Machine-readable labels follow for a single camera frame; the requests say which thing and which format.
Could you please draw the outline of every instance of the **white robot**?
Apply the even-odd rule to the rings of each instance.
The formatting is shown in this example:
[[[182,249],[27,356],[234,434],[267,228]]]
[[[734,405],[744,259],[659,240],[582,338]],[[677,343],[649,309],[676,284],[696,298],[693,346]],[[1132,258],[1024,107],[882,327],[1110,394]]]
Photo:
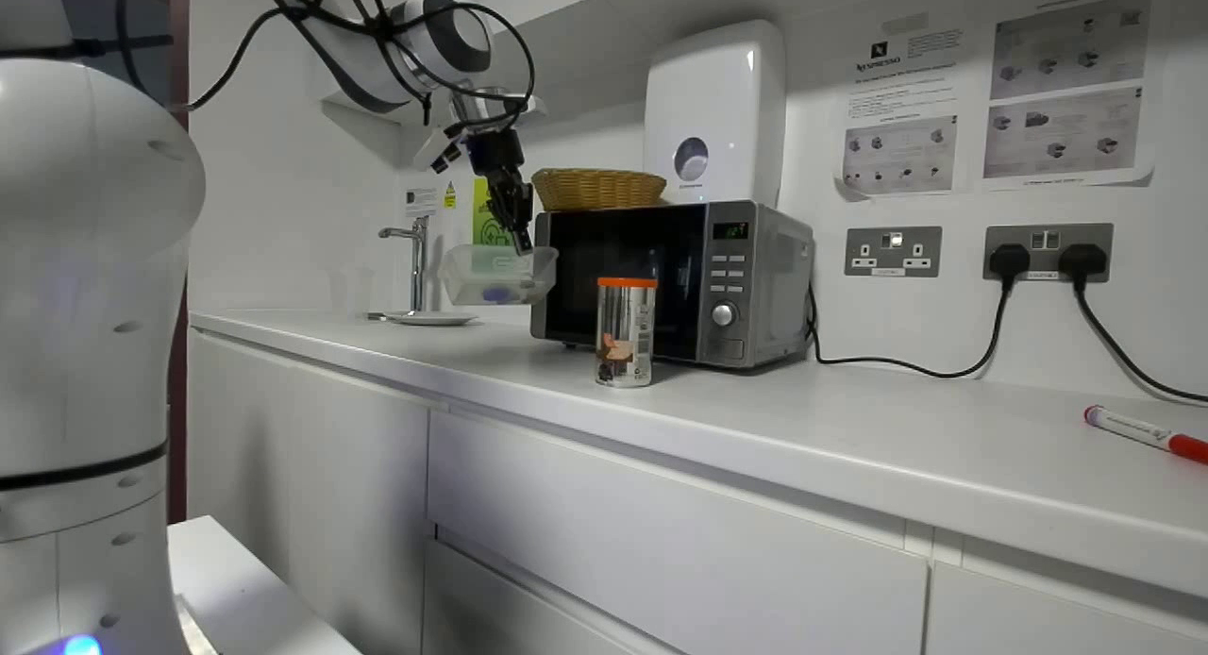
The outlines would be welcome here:
[[[532,83],[472,82],[493,11],[377,0],[344,19],[330,0],[273,1],[368,110],[452,87],[457,123],[418,161],[443,168],[461,144],[532,248],[512,131],[539,109]],[[63,60],[80,47],[60,0],[0,0],[0,655],[179,654],[165,376],[204,174],[168,110]]]

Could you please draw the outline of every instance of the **white table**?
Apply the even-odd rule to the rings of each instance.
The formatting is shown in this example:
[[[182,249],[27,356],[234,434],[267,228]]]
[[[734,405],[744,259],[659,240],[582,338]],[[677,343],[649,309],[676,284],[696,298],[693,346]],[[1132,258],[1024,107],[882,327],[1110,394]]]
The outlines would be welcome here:
[[[168,528],[172,582],[222,655],[360,655],[214,518]]]

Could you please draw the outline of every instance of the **drawer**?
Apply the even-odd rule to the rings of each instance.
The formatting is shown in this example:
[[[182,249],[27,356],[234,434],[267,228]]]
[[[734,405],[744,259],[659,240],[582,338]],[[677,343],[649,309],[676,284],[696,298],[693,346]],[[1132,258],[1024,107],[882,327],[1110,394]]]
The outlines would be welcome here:
[[[604,637],[461,552],[429,540],[424,655],[655,655]]]
[[[946,563],[931,575],[927,655],[1204,655],[1208,643]]]
[[[432,413],[429,516],[692,655],[917,655],[927,562],[741,491]]]

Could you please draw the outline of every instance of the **yellow sign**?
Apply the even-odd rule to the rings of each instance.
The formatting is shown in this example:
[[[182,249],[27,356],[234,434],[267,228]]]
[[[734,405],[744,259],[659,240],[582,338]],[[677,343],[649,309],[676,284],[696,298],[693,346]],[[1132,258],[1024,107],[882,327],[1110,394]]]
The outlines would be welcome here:
[[[474,243],[486,243],[486,245],[512,247],[512,234],[504,232],[499,221],[492,215],[487,201],[490,199],[490,191],[486,179],[474,180],[474,215],[471,222],[471,237]]]

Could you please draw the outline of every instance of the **digital display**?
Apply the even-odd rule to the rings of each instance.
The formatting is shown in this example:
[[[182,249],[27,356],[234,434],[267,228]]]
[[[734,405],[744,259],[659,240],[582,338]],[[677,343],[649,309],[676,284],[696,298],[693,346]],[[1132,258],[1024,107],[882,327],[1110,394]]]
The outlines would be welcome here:
[[[713,225],[713,239],[715,240],[744,240],[749,232],[750,224],[747,221]]]

